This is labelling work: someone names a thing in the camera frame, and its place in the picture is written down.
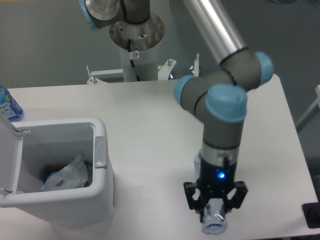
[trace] white trash bin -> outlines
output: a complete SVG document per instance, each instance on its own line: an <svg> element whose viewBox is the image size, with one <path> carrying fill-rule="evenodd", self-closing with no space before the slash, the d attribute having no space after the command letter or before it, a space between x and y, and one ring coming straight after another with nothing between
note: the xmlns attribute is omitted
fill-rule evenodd
<svg viewBox="0 0 320 240"><path fill-rule="evenodd" d="M45 165L92 162L88 187L41 191ZM99 118L15 122L0 114L0 207L15 207L53 224L111 218L114 172Z"/></svg>

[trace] water bottle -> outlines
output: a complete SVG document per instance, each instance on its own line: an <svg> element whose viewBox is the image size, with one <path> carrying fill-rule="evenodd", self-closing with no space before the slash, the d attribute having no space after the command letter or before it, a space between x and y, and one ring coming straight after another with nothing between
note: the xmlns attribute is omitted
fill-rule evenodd
<svg viewBox="0 0 320 240"><path fill-rule="evenodd" d="M194 156L195 180L200 175L201 149ZM228 226L226 220L225 204L222 198L211 198L203 210L202 232L204 234L219 235L226 231Z"/></svg>
<svg viewBox="0 0 320 240"><path fill-rule="evenodd" d="M0 112L10 122L18 122L24 117L24 111L11 96L8 89L0 85Z"/></svg>

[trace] trash bin lid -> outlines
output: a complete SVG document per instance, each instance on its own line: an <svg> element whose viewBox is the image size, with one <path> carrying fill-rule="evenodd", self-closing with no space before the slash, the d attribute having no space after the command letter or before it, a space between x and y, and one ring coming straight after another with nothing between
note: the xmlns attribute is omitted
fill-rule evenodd
<svg viewBox="0 0 320 240"><path fill-rule="evenodd" d="M0 113L0 194L17 190L22 147L22 131Z"/></svg>

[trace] plastic bag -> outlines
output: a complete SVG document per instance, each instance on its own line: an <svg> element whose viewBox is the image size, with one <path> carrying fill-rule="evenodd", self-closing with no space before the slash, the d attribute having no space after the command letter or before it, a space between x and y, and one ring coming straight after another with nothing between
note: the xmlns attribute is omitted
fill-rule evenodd
<svg viewBox="0 0 320 240"><path fill-rule="evenodd" d="M41 191L83 188L87 181L87 168L81 154L78 154L69 165L49 176Z"/></svg>

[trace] blue bottle label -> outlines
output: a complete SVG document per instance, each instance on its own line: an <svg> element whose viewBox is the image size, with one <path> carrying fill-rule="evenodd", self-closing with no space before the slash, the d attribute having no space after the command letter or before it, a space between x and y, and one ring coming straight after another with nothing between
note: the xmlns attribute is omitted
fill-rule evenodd
<svg viewBox="0 0 320 240"><path fill-rule="evenodd" d="M5 102L0 105L0 111L10 122L19 121L23 113L20 105L11 95L5 97Z"/></svg>

